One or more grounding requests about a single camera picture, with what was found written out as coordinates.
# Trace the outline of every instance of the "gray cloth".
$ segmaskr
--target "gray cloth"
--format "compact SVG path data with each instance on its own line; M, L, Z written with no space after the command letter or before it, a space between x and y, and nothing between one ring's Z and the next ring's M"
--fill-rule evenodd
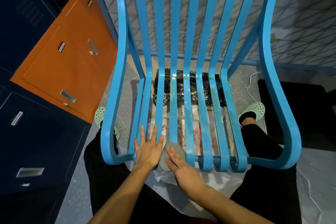
M158 172L169 172L170 169L166 163L166 157L169 157L168 156L168 153L166 151L167 149L167 146L171 147L171 148L174 148L174 150L176 151L176 153L181 157L183 158L184 160L186 160L186 153L185 151L183 150L183 148L178 144L178 143L166 143L165 147L163 148L163 151L162 151L162 154L161 154L161 158L160 158L160 161L159 161L159 165L156 169L156 171Z

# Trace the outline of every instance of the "black pants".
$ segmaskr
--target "black pants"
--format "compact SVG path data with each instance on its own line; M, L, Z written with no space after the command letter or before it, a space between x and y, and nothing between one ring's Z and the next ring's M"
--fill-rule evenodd
M107 165L100 151L100 131L86 147L85 168L90 181L92 213L116 192L130 174L126 165ZM282 148L255 124L242 127L246 150L251 157L276 159ZM278 223L301 223L296 187L296 165L287 170L252 166L231 199L266 219ZM157 223L178 223L189 217L181 214L165 199L144 185L135 204L130 223L144 220Z

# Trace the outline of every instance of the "blue metal chair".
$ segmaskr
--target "blue metal chair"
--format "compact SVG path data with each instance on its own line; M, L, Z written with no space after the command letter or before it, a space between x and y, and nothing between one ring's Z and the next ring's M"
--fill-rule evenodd
M179 19L180 19L180 1L172 0L172 23L171 23L171 81L170 81L170 142L177 142L177 99L176 99L176 67L177 59L180 57L177 54L179 41ZM202 30L201 42L196 66L196 83L198 90L199 116L202 133L203 155L196 156L194 152L194 132L192 120L192 107L190 94L190 66L191 66L191 52L195 33L195 24L198 10L199 0L190 0L188 23L187 23L187 38L184 54L184 108L185 108L185 138L187 145L187 163L195 166L195 162L199 163L202 171L210 171L214 166L216 171L226 172L232 170L233 172L246 171L247 164L259 165L272 169L287 169L293 166L301 151L301 139L295 119L285 98L283 90L280 86L279 79L275 72L271 55L271 21L276 0L264 0L262 11L258 20L253 26L250 34L246 38L242 48L232 62L232 57L243 30L246 18L249 14L253 0L243 0L241 10L234 28L234 31L229 42L227 52L221 67L221 86L223 87L229 119L233 132L234 142L237 150L237 157L230 156L225 136L225 127L221 108L219 105L217 85L215 82L215 68L219 60L222 43L225 37L226 29L229 24L229 18L233 11L235 0L226 0L219 30L212 53L209 66L209 82L211 88L211 96L213 102L213 111L215 123L217 128L217 136L219 143L220 156L213 156L211 150L211 141L209 133L209 124L207 119L207 109L204 100L204 90L202 81L202 71L204 59L209 40L210 30L212 26L212 19L216 9L217 0L208 0L206 7L206 14L204 19L204 26ZM118 17L119 17L119 40L118 40L118 57L115 65L115 73L111 86L111 94L107 103L107 110L104 118L103 128L101 131L101 152L107 164L117 165L129 160L134 160L134 146L130 143L128 153L116 155L113 148L113 128L116 121L118 104L120 100L121 89L123 85L123 78L126 67L127 53L130 50L137 72L140 76L139 90L133 117L133 125L131 130L131 139L138 138L140 143L140 125L146 124L148 120L148 110L151 94L152 83L152 60L151 50L149 45L149 30L146 13L145 0L136 0L137 9L139 13L139 22L141 28L143 54L145 56L146 74L143 72L137 48L135 45L133 31L130 20L127 14L126 0L117 0L118 2ZM163 116L163 97L164 97L164 78L165 78L165 49L164 49L164 13L163 0L154 0L155 4L155 19L157 30L157 52L159 77L157 88L157 103L156 103L156 117L155 123L160 128L162 126ZM284 150L281 156L276 160L262 159L255 157L247 157L240 126L238 122L238 115L233 102L233 96L229 86L228 79L232 76L237 67L241 64L246 54L249 52L252 45L258 38L260 63L266 80L267 88L271 95L273 105L278 115L284 135Z

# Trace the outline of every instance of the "wire grid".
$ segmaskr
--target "wire grid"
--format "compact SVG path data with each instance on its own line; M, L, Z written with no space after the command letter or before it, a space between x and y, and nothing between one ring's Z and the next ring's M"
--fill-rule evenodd
M116 31L118 32L118 7L116 0L104 0ZM171 41L171 0L164 2L164 35L165 52L170 53ZM243 0L236 0L230 17L229 26L222 45L221 57L225 56L240 7ZM217 0L216 12L212 21L208 41L207 56L212 55L216 35L225 0ZM336 67L336 0L277 0L273 21L271 49L274 62L301 65ZM192 54L197 55L200 46L207 0L199 0L197 22ZM260 14L263 0L254 0L244 30L236 46L236 56L252 26ZM157 51L155 8L153 0L146 0L149 40L151 51ZM186 46L189 0L181 0L179 46L178 52L183 54ZM127 0L127 11L133 28L134 39L138 50L143 50L138 20L136 0ZM287 35L279 36L278 32L288 30ZM247 54L246 60L259 60L257 41Z

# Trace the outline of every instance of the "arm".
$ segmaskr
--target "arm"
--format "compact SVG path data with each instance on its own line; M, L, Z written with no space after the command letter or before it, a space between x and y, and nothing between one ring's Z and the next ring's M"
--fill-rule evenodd
M144 127L141 126L141 146L134 141L136 165L119 189L106 201L89 224L128 223L140 191L152 169L158 164L162 151L163 136L156 145L157 125L152 138L145 141Z
M167 157L166 162L187 197L207 209L222 222L227 224L272 223L208 186L196 169L188 165L173 148L167 147L167 153L170 158Z

